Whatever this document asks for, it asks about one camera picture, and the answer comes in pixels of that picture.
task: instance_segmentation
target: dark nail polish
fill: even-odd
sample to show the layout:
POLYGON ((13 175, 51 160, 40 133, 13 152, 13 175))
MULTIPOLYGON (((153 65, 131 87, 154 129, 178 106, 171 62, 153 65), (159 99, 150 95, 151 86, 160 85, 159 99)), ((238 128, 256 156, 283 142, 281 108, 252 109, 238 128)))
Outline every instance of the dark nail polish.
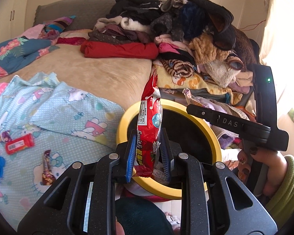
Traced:
POLYGON ((251 148, 249 149, 249 152, 250 152, 251 155, 255 155, 255 154, 257 154, 257 151, 258 151, 258 148, 256 148, 256 147, 251 147, 251 148))
POLYGON ((243 170, 242 170, 242 172, 246 175, 246 176, 248 176, 249 175, 249 170, 248 169, 246 169, 246 168, 244 168, 243 170))
POLYGON ((246 162, 244 157, 242 157, 239 161, 240 161, 241 164, 244 164, 246 162))

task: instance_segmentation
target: striped pillow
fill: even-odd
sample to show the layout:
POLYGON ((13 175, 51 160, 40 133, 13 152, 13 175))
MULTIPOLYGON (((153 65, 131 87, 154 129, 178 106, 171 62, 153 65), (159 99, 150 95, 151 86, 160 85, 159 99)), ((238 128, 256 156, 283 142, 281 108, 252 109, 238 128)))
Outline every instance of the striped pillow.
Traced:
POLYGON ((76 18, 76 16, 70 16, 70 17, 60 17, 55 20, 51 21, 44 21, 45 26, 45 31, 49 32, 50 30, 56 30, 59 33, 62 33, 65 28, 67 28, 76 18))

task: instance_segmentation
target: yellow trash can rim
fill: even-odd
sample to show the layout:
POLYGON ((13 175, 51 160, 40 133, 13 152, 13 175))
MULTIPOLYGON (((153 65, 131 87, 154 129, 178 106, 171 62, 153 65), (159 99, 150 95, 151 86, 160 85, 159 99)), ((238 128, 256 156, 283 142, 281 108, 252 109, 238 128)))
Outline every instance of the yellow trash can rim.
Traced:
MULTIPOLYGON (((205 135, 205 137, 207 138, 210 144, 211 152, 212 152, 212 163, 215 163, 216 161, 222 161, 219 141, 217 137, 215 136, 214 132, 211 130, 211 128, 207 125, 207 123, 204 120, 202 120, 201 118, 196 118, 192 115, 189 115, 186 112, 186 107, 177 102, 167 100, 167 99, 161 99, 161 105, 163 109, 175 111, 187 117, 196 126, 198 126, 198 128, 202 131, 202 133, 205 135)), ((128 140, 127 130, 128 130, 129 124, 133 120, 133 118, 139 113, 139 110, 140 110, 140 101, 133 104, 131 107, 129 107, 126 110, 126 112, 123 114, 118 126, 118 130, 117 130, 117 138, 116 138, 117 144, 120 144, 128 140)), ((144 188, 145 190, 157 196, 160 196, 166 199, 171 199, 171 200, 180 200, 182 198, 181 189, 175 189, 175 188, 162 185, 156 182, 155 180, 153 180, 152 178, 133 177, 133 179, 142 188, 144 188)))

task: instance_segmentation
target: beige mattress cover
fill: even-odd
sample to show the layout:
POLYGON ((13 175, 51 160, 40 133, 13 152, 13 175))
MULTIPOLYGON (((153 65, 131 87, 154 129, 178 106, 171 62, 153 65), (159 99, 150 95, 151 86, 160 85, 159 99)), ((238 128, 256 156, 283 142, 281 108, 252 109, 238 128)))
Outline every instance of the beige mattress cover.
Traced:
POLYGON ((52 51, 23 69, 0 79, 10 82, 14 75, 29 80, 38 72, 57 74, 59 81, 106 98, 127 110, 140 101, 151 72, 151 60, 134 58, 85 58, 80 46, 58 44, 52 51))

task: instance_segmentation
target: green sleeve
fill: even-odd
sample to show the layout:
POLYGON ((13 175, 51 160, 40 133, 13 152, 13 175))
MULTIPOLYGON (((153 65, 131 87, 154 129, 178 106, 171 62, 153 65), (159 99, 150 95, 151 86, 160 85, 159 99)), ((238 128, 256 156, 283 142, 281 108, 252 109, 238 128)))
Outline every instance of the green sleeve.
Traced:
POLYGON ((282 185, 266 205, 267 211, 281 228, 294 211, 294 157, 286 155, 288 170, 282 185))

